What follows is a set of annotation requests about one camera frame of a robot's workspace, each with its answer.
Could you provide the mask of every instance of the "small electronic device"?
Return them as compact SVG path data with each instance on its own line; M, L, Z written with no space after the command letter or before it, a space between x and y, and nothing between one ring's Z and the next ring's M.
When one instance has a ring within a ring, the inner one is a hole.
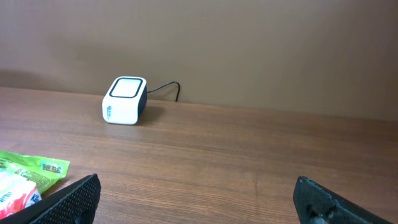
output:
M102 115L112 124L136 124L147 104L147 80L119 77L102 101Z

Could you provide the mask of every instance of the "plastic wrapper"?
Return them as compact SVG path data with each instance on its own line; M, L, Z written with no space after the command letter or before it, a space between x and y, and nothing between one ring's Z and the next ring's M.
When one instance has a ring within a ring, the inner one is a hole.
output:
M0 220L41 200L36 183L0 169Z
M36 183L40 194L67 176L69 161L0 151L0 169Z

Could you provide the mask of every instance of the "wall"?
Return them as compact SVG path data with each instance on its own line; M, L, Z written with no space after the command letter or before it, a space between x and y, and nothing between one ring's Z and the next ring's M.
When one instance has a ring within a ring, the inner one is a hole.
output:
M395 0L0 1L0 86L398 120ZM175 88L150 98L171 100Z

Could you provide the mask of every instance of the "green packaging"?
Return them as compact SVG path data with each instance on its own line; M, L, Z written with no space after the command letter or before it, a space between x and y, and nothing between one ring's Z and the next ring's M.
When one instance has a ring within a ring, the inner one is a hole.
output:
M6 169L35 182L40 194L66 177L68 167L69 161L0 151L0 169Z

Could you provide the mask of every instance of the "wooden table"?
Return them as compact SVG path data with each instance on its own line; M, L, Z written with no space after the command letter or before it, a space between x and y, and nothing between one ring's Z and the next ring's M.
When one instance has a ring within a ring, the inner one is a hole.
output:
M102 96L0 88L2 150L70 161L46 195L101 181L96 223L299 223L305 175L398 223L398 124L148 101L107 124Z

